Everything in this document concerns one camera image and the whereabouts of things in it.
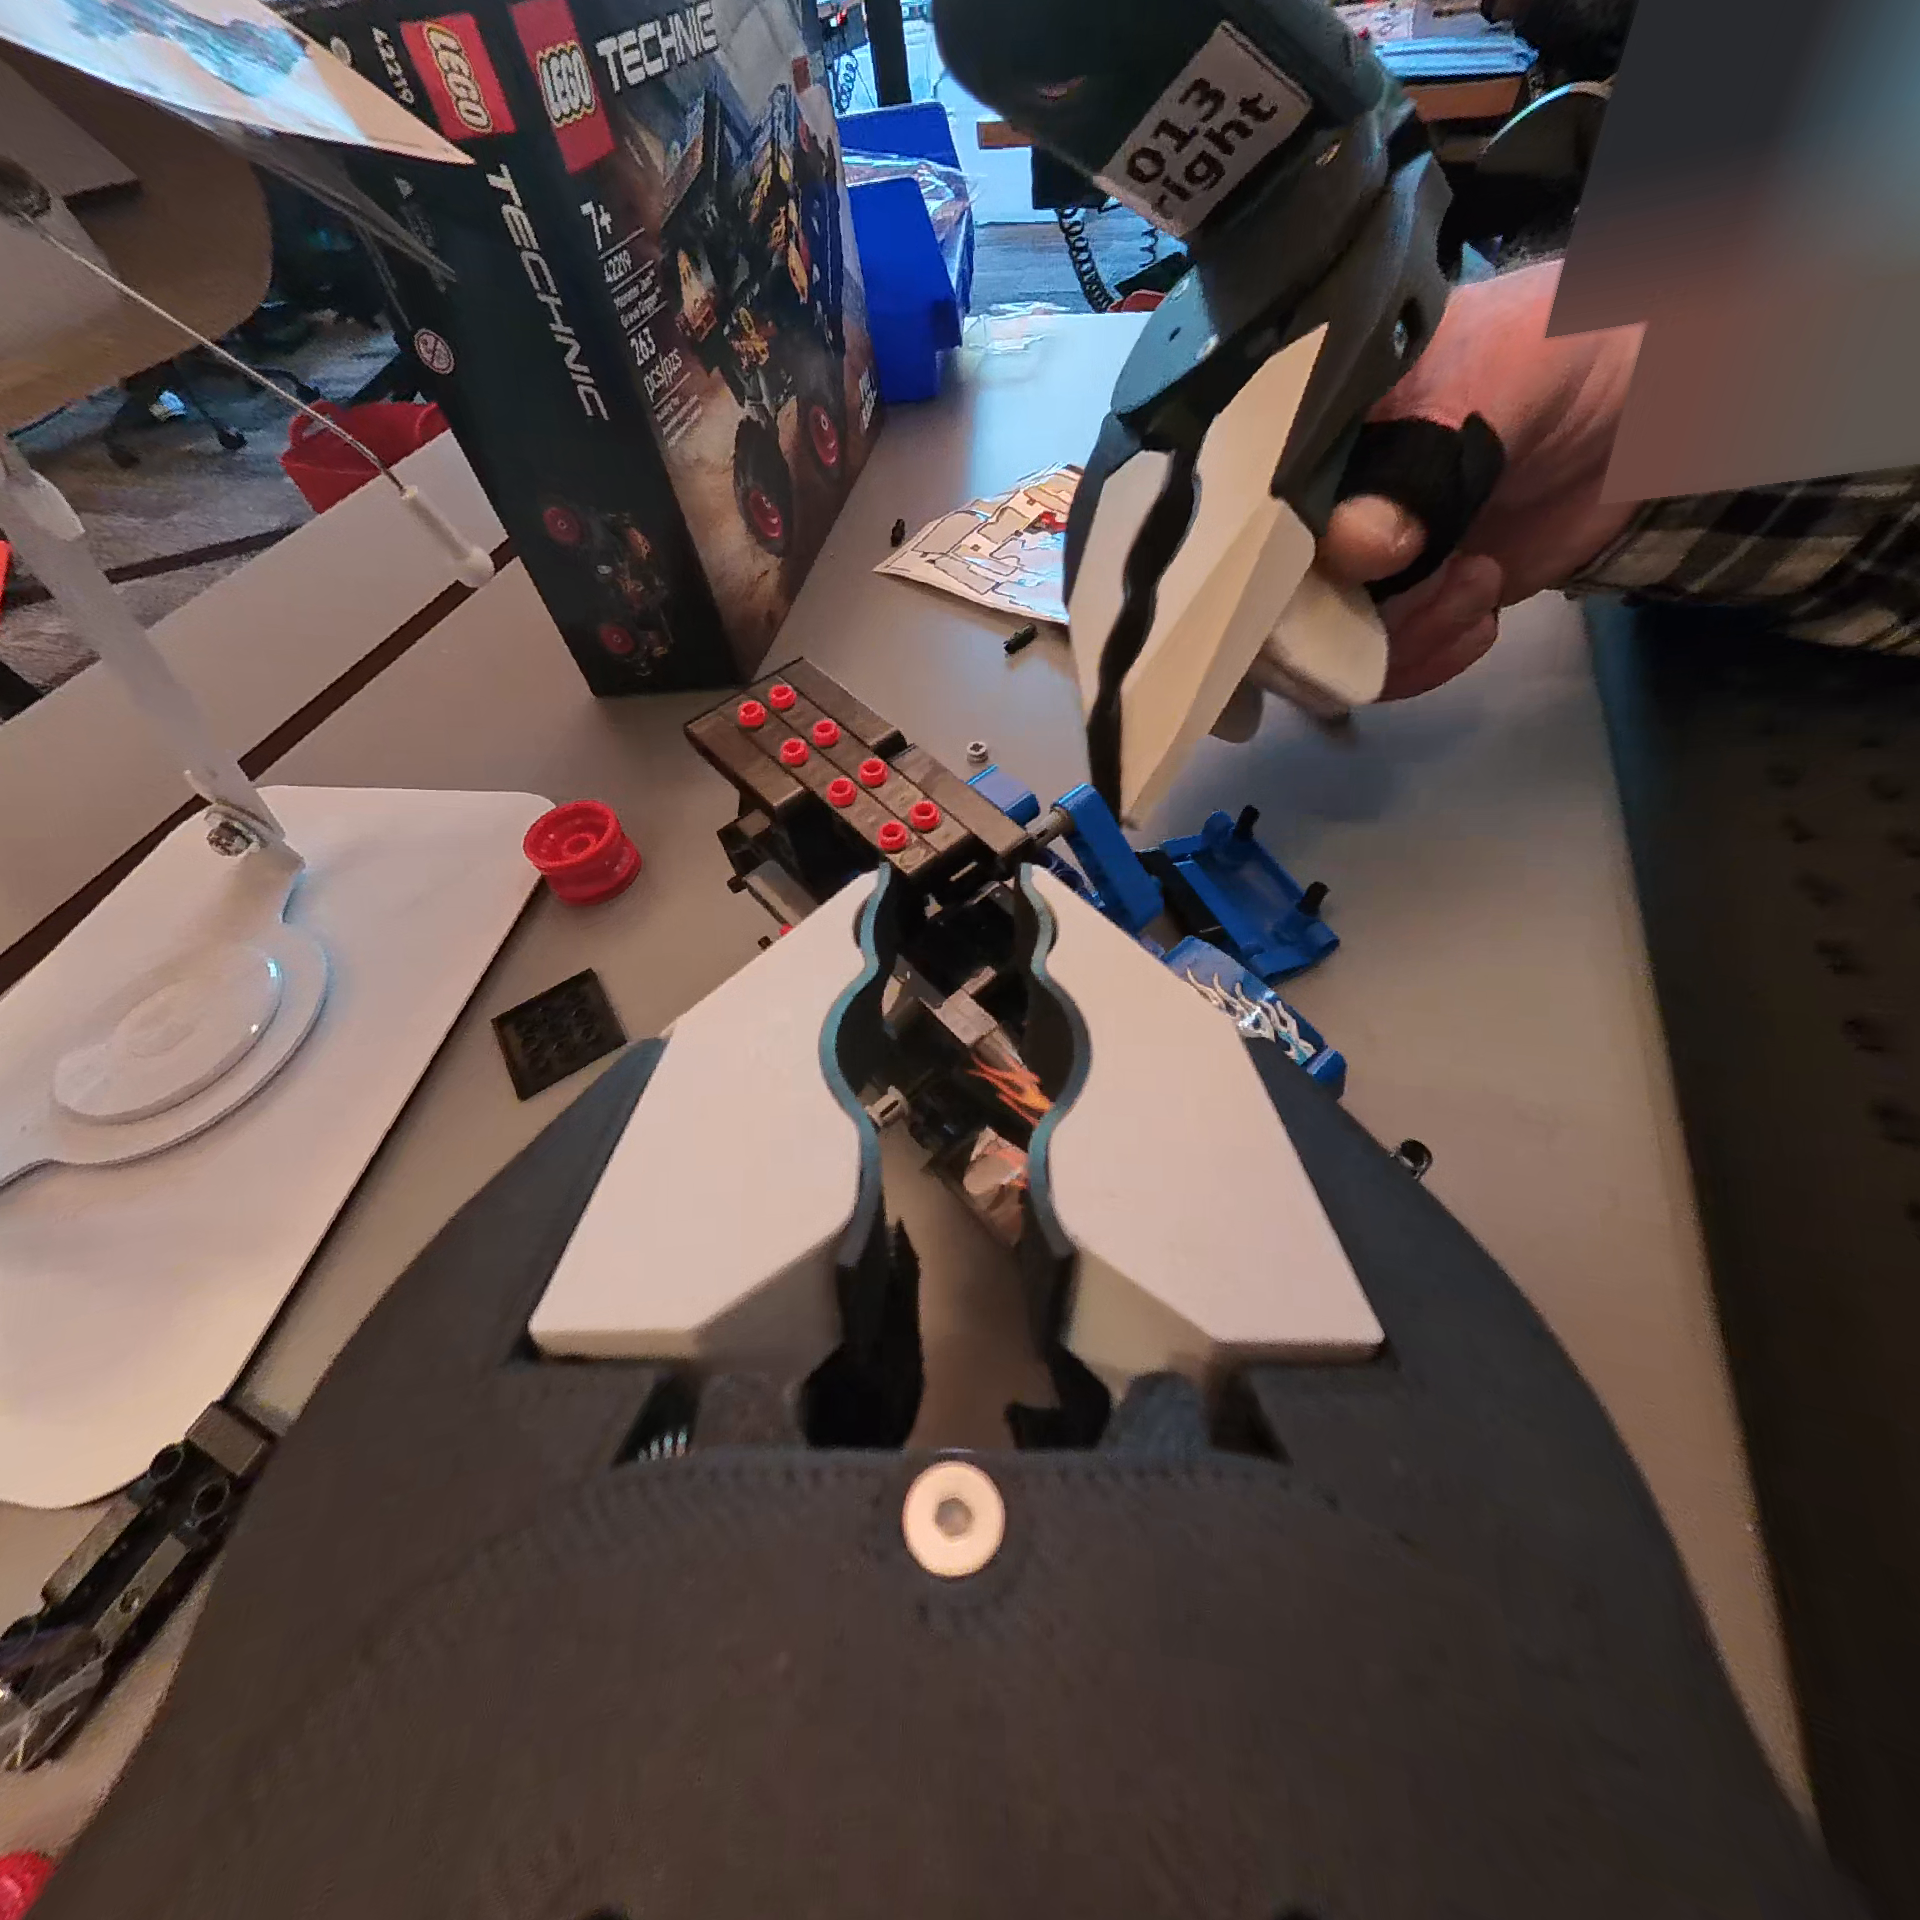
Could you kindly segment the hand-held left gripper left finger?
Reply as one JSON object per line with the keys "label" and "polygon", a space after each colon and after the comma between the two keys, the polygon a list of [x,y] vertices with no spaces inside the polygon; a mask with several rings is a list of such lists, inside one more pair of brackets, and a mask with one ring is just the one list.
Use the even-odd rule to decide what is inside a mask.
{"label": "hand-held left gripper left finger", "polygon": [[875,884],[848,882],[672,1024],[530,1317],[542,1354],[811,1373],[841,1344],[860,1122],[824,1036],[865,972]]}

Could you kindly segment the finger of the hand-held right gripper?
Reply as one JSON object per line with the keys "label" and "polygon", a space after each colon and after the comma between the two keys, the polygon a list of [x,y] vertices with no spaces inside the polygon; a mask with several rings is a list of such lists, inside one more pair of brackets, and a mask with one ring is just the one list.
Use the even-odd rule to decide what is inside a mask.
{"label": "finger of the hand-held right gripper", "polygon": [[1185,537],[1154,582],[1121,680],[1117,814],[1140,824],[1208,736],[1313,561],[1313,533],[1274,494],[1329,324],[1262,361],[1208,428]]}
{"label": "finger of the hand-held right gripper", "polygon": [[1136,450],[1096,496],[1067,593],[1089,775],[1115,814],[1161,801],[1203,703],[1194,585],[1169,582],[1195,498],[1190,452]]}

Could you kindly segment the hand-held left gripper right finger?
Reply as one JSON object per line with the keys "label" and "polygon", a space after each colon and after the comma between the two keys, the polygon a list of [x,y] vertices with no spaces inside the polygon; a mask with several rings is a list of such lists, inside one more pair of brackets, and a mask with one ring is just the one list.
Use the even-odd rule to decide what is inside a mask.
{"label": "hand-held left gripper right finger", "polygon": [[1099,1380],[1373,1357],[1376,1310],[1259,1071],[1289,1064],[1283,1047],[1050,870],[1022,895],[1034,982],[1067,1021],[1028,1160],[1067,1249],[1065,1350]]}

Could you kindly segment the toy truck model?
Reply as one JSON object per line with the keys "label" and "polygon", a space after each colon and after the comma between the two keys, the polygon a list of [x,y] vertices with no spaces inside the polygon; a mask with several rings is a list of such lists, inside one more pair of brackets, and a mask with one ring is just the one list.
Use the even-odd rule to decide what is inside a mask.
{"label": "toy truck model", "polygon": [[737,789],[721,830],[729,886],[785,928],[852,878],[901,879],[904,933],[883,997],[880,1124],[901,1120],[928,1169],[1004,1244],[1022,1233],[1025,1149],[1050,1106],[1025,1055],[1017,870],[1051,872],[1171,972],[1274,1040],[1333,1097],[1345,1055],[1281,985],[1181,933],[1160,878],[1090,783],[1042,805],[1000,766],[961,776],[841,680],[794,660],[685,725]]}

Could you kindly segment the person's right forearm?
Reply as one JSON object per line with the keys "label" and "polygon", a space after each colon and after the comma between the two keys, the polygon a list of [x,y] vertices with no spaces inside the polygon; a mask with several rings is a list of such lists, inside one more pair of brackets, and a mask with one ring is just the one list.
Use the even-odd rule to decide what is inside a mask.
{"label": "person's right forearm", "polygon": [[1646,501],[1566,593],[1754,612],[1793,639],[1913,657],[1918,469]]}

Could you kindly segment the grey desk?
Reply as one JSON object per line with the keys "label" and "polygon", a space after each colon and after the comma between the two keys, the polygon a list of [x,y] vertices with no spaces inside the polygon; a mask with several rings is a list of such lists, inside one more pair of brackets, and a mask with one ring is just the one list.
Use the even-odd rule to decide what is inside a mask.
{"label": "grey desk", "polygon": [[[1032,783],[1085,766],[1062,648],[1002,657],[1000,626],[873,573],[889,524],[1065,456],[1093,431],[1132,322],[1051,319],[894,413],[779,636],[955,761],[982,736]],[[520,1104],[494,1009],[602,968],[634,1033],[704,997],[756,916],[724,895],[724,792],[682,741],[699,700],[598,701],[509,561],[465,593],[394,505],[353,496],[161,624],[274,783],[529,789],[611,799],[634,895],[538,905],[374,1159],[246,1378],[278,1423],[408,1256],[585,1081]],[[1176,824],[1253,799],[1293,869],[1333,884],[1342,948],[1302,1002],[1354,1055],[1352,1106],[1437,1149],[1437,1197],[1564,1340],[1637,1458],[1715,1633],[1750,1744],[1817,1833],[1803,1735],[1696,1225],[1616,772],[1582,614],[1556,597],[1361,742],[1270,711],[1208,745]]]}

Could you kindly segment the person's right hand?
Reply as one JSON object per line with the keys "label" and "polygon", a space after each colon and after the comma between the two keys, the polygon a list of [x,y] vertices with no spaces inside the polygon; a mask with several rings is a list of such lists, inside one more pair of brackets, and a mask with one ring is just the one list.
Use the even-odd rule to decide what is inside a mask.
{"label": "person's right hand", "polygon": [[1432,345],[1373,423],[1482,418],[1505,465],[1444,565],[1384,600],[1381,697],[1446,685],[1497,641],[1499,614],[1566,588],[1618,538],[1637,505],[1600,498],[1644,324],[1549,336],[1561,257],[1461,284]]}

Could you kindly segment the sticker sheet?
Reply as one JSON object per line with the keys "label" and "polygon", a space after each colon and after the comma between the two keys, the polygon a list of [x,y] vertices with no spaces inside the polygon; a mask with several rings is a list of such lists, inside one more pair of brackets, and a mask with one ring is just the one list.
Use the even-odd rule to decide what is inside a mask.
{"label": "sticker sheet", "polygon": [[1081,476],[1080,464],[1058,464],[973,498],[904,538],[875,573],[1060,629],[1067,622],[1065,533]]}

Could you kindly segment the black square plate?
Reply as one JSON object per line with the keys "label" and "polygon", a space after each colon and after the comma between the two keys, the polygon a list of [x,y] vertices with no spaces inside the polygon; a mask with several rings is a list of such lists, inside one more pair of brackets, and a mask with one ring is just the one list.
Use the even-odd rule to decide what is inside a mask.
{"label": "black square plate", "polygon": [[520,1102],[555,1088],[629,1041],[608,989],[592,968],[494,1015],[492,1031]]}

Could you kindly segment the blue storage bin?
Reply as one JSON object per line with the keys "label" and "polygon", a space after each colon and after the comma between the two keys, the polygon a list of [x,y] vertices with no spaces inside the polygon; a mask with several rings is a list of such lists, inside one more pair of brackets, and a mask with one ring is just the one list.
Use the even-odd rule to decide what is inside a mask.
{"label": "blue storage bin", "polygon": [[973,278],[973,205],[940,102],[852,111],[840,120],[880,397],[934,399],[965,341]]}

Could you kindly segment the white book stand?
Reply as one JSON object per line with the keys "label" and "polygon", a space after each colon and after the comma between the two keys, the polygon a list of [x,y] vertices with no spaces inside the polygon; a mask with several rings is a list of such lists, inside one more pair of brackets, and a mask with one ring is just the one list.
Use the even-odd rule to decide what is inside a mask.
{"label": "white book stand", "polygon": [[545,798],[259,789],[12,448],[5,534],[206,805],[5,991],[5,1505],[61,1511],[246,1372],[521,919]]}

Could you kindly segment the black toy set box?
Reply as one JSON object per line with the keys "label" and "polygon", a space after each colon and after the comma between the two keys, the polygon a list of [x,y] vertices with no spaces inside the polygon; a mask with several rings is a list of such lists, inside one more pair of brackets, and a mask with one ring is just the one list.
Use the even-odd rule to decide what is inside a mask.
{"label": "black toy set box", "polygon": [[465,154],[354,181],[394,328],[597,697],[754,678],[880,431],[819,5],[298,5]]}

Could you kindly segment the black beam piece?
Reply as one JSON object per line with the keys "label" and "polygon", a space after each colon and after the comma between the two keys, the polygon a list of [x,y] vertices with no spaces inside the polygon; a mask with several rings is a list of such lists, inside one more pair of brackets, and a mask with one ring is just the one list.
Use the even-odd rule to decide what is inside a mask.
{"label": "black beam piece", "polygon": [[3,1766],[58,1757],[192,1593],[277,1447],[213,1402],[101,1511],[3,1636]]}

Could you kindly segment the red bin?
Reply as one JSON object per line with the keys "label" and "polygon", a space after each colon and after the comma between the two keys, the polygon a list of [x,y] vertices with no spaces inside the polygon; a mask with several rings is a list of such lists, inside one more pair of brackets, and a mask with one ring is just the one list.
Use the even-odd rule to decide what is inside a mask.
{"label": "red bin", "polygon": [[278,465],[323,514],[446,431],[442,406],[427,399],[313,399],[290,420]]}

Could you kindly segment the open instruction booklet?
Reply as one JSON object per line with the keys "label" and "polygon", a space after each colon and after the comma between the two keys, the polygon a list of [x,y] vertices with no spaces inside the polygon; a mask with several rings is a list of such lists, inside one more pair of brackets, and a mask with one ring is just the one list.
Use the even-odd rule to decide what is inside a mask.
{"label": "open instruction booklet", "polygon": [[5,2],[3,44],[203,122],[469,165],[387,88],[256,2]]}

